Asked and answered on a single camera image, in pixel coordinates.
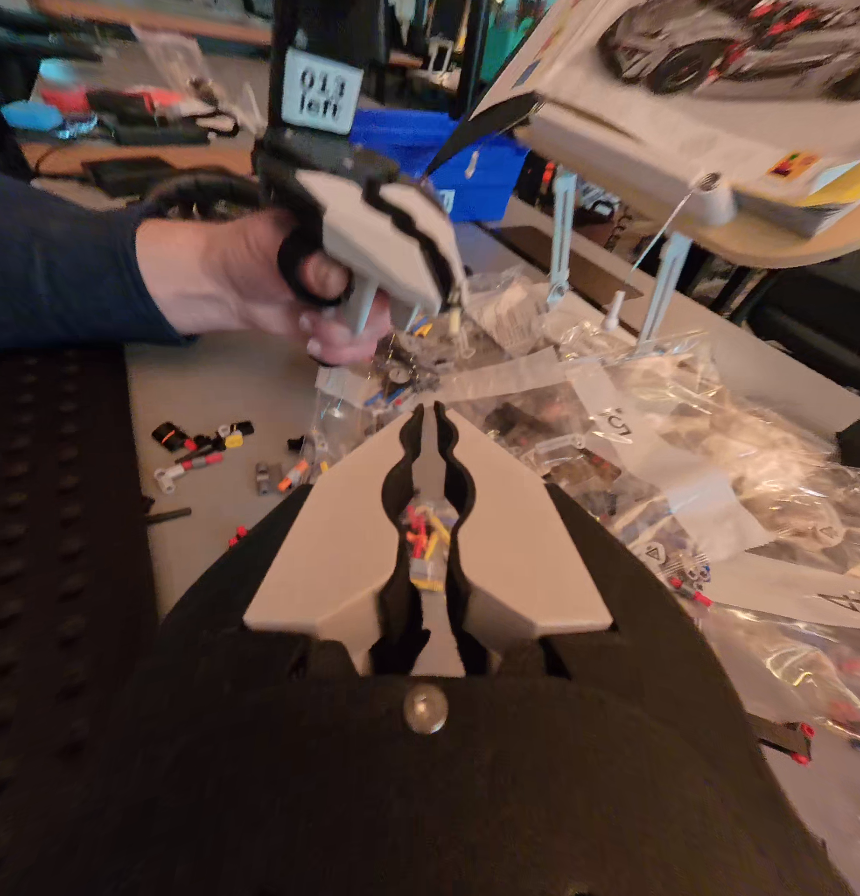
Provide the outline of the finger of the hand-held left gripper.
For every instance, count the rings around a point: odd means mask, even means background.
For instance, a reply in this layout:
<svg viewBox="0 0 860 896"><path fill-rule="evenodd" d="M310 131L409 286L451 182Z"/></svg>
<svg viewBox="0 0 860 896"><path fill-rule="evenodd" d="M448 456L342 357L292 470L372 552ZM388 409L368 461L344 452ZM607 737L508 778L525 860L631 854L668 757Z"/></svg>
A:
<svg viewBox="0 0 860 896"><path fill-rule="evenodd" d="M439 201L413 181L368 181L364 201L388 218L398 234L416 244L436 286L440 308L457 305L468 275L454 227Z"/></svg>
<svg viewBox="0 0 860 896"><path fill-rule="evenodd" d="M419 242L371 206L361 185L327 172L299 172L297 183L322 210L324 253L353 275L346 315L369 315L379 291L398 315L439 313L443 297Z"/></svg>

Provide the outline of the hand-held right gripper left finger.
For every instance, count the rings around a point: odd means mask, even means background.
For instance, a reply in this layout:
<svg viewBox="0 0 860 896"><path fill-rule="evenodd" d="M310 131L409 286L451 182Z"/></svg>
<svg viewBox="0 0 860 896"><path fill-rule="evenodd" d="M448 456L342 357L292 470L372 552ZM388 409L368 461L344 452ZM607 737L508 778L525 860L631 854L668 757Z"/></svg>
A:
<svg viewBox="0 0 860 896"><path fill-rule="evenodd" d="M429 640L405 522L423 430L419 406L305 489L243 616L249 630L340 643L363 675L413 672Z"/></svg>

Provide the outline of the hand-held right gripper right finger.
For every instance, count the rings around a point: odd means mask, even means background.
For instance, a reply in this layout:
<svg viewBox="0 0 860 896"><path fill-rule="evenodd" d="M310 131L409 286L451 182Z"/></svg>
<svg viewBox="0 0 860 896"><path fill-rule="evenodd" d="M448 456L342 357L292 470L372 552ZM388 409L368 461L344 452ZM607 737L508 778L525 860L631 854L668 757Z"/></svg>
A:
<svg viewBox="0 0 860 896"><path fill-rule="evenodd" d="M599 633L614 619L544 480L454 409L436 401L449 538L449 628L467 676L508 650Z"/></svg>

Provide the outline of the small clear bag of pins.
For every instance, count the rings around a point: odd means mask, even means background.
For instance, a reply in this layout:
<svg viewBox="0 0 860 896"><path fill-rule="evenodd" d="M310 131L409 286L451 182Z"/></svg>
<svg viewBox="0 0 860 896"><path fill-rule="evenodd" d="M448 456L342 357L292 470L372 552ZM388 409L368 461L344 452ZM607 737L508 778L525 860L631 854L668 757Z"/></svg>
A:
<svg viewBox="0 0 860 896"><path fill-rule="evenodd" d="M444 376L456 373L473 356L464 333L421 319L410 330L395 331L379 342L370 360L354 367L323 367L316 378L315 414L301 454L312 482L383 428L410 416L431 398ZM413 585L443 591L452 511L442 499L413 497L400 513Z"/></svg>

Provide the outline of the pile of clear parts bags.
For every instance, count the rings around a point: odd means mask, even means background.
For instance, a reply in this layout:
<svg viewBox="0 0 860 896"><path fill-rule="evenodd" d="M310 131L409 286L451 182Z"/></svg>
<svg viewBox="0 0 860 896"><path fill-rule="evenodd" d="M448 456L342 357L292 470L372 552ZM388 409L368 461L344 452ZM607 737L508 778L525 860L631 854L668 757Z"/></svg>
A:
<svg viewBox="0 0 860 896"><path fill-rule="evenodd" d="M440 397L689 607L751 711L809 722L805 816L860 890L860 469L739 397L699 331L639 350L519 268L468 280Z"/></svg>

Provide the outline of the dark grey lego chassis frame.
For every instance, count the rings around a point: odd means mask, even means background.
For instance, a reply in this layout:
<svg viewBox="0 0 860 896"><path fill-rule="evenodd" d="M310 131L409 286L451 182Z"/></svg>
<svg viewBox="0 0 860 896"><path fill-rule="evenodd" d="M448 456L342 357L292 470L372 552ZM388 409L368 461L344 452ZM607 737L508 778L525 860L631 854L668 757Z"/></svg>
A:
<svg viewBox="0 0 860 896"><path fill-rule="evenodd" d="M760 745L778 751L800 766L811 764L816 734L812 725L800 721L775 722L750 712L746 713L746 719Z"/></svg>

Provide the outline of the white lego instruction booklet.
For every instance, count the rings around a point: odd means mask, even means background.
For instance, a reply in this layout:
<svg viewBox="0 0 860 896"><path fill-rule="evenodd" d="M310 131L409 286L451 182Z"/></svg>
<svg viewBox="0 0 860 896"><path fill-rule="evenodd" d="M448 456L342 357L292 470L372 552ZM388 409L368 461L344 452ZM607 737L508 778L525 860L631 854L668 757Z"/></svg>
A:
<svg viewBox="0 0 860 896"><path fill-rule="evenodd" d="M796 203L860 163L860 2L556 2L429 170L543 125Z"/></svg>

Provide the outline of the person's left hand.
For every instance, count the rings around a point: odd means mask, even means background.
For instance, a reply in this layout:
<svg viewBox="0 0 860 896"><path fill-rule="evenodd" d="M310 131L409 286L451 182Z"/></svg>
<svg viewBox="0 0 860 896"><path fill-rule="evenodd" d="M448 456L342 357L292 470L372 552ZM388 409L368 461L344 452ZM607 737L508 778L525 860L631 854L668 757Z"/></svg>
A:
<svg viewBox="0 0 860 896"><path fill-rule="evenodd" d="M136 255L149 295L183 335L260 331L329 365L369 359L392 330L390 301L373 300L355 334L336 308L299 301L279 273L279 247L295 228L285 210L226 222L151 218L137 229Z"/></svg>

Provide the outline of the blue plastic bin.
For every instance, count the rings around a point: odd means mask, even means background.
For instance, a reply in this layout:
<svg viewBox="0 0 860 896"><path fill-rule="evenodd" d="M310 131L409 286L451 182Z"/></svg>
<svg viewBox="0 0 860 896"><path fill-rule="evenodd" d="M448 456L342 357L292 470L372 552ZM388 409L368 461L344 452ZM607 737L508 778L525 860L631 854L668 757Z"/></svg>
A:
<svg viewBox="0 0 860 896"><path fill-rule="evenodd" d="M359 108L350 140L391 159L403 175L419 180L456 127L444 112ZM500 134L470 145L431 173L433 189L451 220L501 220L526 155L525 147Z"/></svg>

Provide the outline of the black power adapter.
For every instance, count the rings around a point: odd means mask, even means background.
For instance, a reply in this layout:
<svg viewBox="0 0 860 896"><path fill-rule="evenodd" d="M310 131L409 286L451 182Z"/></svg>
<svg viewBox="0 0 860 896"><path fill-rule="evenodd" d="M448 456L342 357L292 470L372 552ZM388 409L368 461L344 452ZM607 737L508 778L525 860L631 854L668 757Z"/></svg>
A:
<svg viewBox="0 0 860 896"><path fill-rule="evenodd" d="M90 185L111 198L144 196L154 185L178 171L156 156L83 161L80 169Z"/></svg>

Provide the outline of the red pouch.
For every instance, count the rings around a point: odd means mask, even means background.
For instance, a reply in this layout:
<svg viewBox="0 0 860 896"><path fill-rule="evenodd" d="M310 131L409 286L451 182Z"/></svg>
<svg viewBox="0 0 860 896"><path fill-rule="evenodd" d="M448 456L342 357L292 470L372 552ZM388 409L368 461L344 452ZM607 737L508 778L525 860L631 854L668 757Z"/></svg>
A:
<svg viewBox="0 0 860 896"><path fill-rule="evenodd" d="M85 84L56 84L44 81L37 84L36 92L44 104L53 106L65 117L88 115L91 112Z"/></svg>

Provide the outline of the black studded mat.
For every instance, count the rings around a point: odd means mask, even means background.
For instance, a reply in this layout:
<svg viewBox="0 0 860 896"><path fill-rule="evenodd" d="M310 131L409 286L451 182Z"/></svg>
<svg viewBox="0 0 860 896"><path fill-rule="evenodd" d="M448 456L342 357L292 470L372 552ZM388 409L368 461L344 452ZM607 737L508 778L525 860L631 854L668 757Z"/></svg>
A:
<svg viewBox="0 0 860 896"><path fill-rule="evenodd" d="M75 807L157 626L117 346L0 352L0 894Z"/></svg>

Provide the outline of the blue pad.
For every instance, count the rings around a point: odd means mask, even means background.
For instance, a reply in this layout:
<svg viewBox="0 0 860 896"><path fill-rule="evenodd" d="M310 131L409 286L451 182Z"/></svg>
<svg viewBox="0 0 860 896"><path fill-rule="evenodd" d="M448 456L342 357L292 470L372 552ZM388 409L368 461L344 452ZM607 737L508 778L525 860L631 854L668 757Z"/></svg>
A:
<svg viewBox="0 0 860 896"><path fill-rule="evenodd" d="M63 127L64 115L55 106L31 100L16 100L0 106L7 125L13 130L50 133Z"/></svg>

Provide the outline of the yellow-edged booklet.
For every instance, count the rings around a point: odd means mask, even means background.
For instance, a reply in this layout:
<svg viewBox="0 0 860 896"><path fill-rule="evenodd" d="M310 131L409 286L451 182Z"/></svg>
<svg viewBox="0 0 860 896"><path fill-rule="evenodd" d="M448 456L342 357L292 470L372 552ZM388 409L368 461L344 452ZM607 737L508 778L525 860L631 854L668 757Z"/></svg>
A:
<svg viewBox="0 0 860 896"><path fill-rule="evenodd" d="M860 206L860 160L828 167L785 158L736 192L740 210L802 238L813 238Z"/></svg>

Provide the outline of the black metal post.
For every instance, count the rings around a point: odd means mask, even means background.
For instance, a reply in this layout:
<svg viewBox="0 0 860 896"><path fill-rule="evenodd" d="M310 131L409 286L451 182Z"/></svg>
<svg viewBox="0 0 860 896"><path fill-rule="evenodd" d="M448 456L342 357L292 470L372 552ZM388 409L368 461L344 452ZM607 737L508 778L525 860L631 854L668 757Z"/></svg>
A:
<svg viewBox="0 0 860 896"><path fill-rule="evenodd" d="M455 113L466 115L520 43L523 16L517 1L471 2Z"/></svg>

